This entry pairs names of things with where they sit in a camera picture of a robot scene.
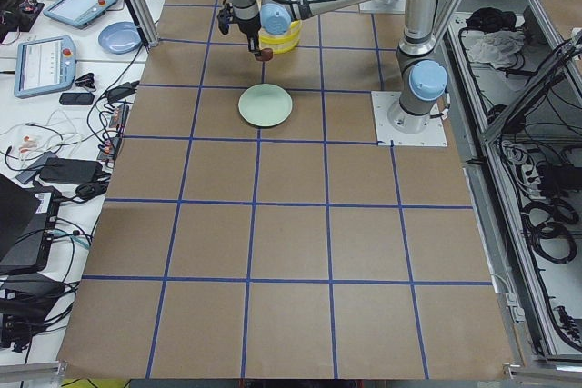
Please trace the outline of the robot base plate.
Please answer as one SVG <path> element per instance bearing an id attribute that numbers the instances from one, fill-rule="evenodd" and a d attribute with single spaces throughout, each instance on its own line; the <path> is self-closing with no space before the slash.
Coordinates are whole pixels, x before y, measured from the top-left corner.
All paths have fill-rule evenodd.
<path id="1" fill-rule="evenodd" d="M 376 142 L 380 146 L 448 147 L 441 111 L 415 116 L 400 106 L 400 92 L 372 91 Z"/>

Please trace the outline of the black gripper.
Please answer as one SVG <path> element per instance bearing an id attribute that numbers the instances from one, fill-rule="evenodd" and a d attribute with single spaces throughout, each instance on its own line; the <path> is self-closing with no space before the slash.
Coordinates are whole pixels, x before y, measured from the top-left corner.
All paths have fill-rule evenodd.
<path id="1" fill-rule="evenodd" d="M 261 48 L 259 42 L 259 33 L 255 29 L 246 29 L 243 31 L 247 40 L 247 49 L 253 55 L 260 55 Z"/>

